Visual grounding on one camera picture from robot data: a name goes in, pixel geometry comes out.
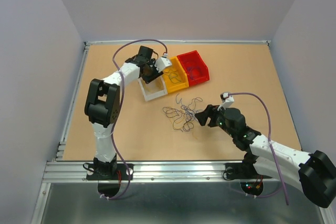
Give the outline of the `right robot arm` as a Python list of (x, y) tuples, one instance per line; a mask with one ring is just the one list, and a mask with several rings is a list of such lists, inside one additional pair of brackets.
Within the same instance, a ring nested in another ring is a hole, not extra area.
[(209, 104), (195, 114), (201, 126), (220, 127), (235, 146), (250, 155), (242, 163), (244, 175), (272, 177), (291, 185), (315, 205), (328, 208), (335, 199), (335, 165), (322, 151), (295, 150), (252, 129), (237, 108)]

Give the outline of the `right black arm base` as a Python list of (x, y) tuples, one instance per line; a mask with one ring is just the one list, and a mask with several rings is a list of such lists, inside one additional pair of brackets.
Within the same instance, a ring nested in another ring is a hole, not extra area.
[(252, 164), (243, 162), (226, 163), (223, 171), (223, 178), (225, 180), (261, 179), (261, 177), (262, 176), (256, 172)]

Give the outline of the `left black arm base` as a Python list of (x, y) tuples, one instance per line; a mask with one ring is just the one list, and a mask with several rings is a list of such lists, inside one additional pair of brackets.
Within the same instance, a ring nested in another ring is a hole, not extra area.
[(86, 180), (88, 181), (124, 181), (133, 179), (133, 164), (128, 164), (129, 169), (123, 163), (117, 163), (117, 167), (111, 171), (98, 172), (93, 163), (84, 163), (83, 168), (86, 170)]

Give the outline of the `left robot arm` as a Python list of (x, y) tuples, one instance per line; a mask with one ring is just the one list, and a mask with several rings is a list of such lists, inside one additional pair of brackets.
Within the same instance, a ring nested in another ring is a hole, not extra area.
[(112, 142), (113, 128), (119, 117), (124, 88), (131, 82), (142, 79), (146, 84), (163, 74), (171, 65), (166, 58), (154, 59), (154, 50), (140, 46), (138, 53), (128, 58), (121, 67), (108, 77), (92, 79), (85, 103), (85, 115), (92, 124), (96, 138), (96, 153), (93, 167), (86, 169), (103, 176), (113, 178), (117, 172), (117, 153)]

